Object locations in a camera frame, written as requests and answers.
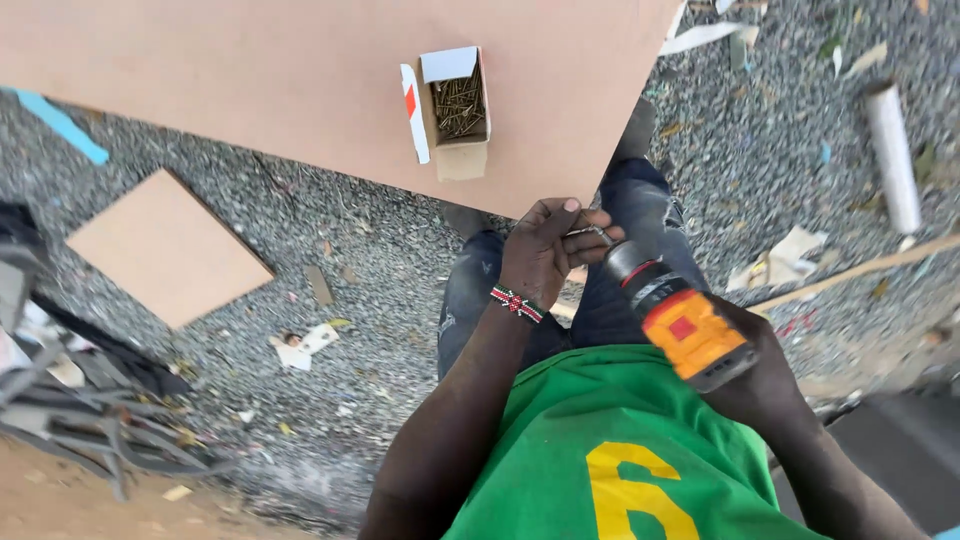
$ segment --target orange drill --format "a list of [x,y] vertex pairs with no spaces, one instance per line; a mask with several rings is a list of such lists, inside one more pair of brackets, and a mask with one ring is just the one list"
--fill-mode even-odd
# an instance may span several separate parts
[[616,243],[593,229],[611,246],[604,257],[607,274],[681,379],[707,393],[756,364],[753,346],[706,296],[666,264],[645,257],[634,242]]

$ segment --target pink mdf board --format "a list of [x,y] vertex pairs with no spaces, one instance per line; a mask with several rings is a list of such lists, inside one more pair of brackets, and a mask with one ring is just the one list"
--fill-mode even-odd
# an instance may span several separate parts
[[66,243],[174,329],[274,278],[164,170],[87,222]]
[[[592,198],[678,4],[3,2],[0,84],[519,217]],[[484,53],[486,176],[441,183],[418,164],[399,65],[468,45]]]

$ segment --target person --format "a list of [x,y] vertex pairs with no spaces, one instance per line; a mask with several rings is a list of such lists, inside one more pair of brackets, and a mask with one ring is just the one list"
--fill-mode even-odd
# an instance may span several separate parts
[[[709,295],[682,211],[644,157],[653,124],[640,100],[602,209],[545,199],[505,241],[480,212],[444,209],[467,242],[444,295],[440,383],[388,450],[359,538],[926,538],[824,430],[766,320]],[[680,380],[602,273],[591,224],[707,293],[758,363],[703,395]],[[568,331],[542,310],[581,264]],[[764,443],[806,527],[779,512]]]

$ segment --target beaded bracelet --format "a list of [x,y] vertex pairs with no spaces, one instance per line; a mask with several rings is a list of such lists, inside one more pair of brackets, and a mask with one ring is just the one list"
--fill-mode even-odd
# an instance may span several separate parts
[[500,301],[501,306],[521,317],[527,317],[534,323],[543,319],[544,312],[542,309],[503,285],[495,285],[493,290],[490,291],[490,295]]

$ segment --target jeans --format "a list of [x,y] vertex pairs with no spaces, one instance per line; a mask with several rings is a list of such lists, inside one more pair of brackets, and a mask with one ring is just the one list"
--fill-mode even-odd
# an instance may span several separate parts
[[[663,262],[694,288],[709,291],[693,260],[680,206],[663,175],[648,160],[624,160],[611,167],[600,184],[601,208],[627,239],[649,258]],[[437,332],[437,370],[442,380],[473,334],[500,278],[505,236],[481,231],[464,244],[446,282]],[[617,283],[603,273],[603,263],[588,268],[580,307],[567,330],[549,313],[530,333],[520,371],[558,353],[597,345],[649,343]]]

